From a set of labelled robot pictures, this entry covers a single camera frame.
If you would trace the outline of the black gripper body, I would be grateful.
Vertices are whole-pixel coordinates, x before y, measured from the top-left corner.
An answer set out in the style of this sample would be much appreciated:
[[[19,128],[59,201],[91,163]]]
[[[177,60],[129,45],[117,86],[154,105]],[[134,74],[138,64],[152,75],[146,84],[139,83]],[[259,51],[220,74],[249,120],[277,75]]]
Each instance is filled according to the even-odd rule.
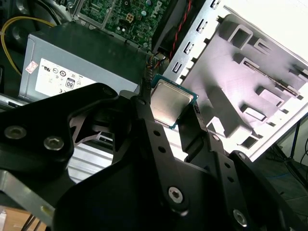
[[[120,161],[71,188],[57,205],[54,231],[217,231],[231,227],[218,160],[222,143],[193,140],[200,166],[176,160],[163,134],[134,141]]]

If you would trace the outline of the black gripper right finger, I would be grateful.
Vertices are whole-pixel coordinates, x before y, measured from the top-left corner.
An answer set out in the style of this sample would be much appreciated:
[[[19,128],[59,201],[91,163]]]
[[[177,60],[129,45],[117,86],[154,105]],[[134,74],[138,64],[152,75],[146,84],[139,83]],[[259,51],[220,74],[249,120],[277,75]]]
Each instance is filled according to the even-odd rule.
[[[196,128],[206,147],[191,162],[206,169],[218,180],[224,205],[235,231],[304,231],[305,224],[284,201],[272,184],[240,151],[227,154],[222,141],[209,132],[197,105],[192,106]]]

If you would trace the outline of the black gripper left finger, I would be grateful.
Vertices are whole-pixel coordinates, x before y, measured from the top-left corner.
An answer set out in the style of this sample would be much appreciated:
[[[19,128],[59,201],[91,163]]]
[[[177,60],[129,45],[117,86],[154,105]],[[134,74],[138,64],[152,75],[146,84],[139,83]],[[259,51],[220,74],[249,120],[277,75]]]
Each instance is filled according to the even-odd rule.
[[[145,206],[177,216],[188,213],[180,171],[163,127],[154,121],[146,83],[130,98],[95,83],[1,113],[0,167],[32,178],[56,178],[74,148],[101,132],[113,135],[114,163],[82,183],[77,195],[101,195],[107,180],[132,179]]]

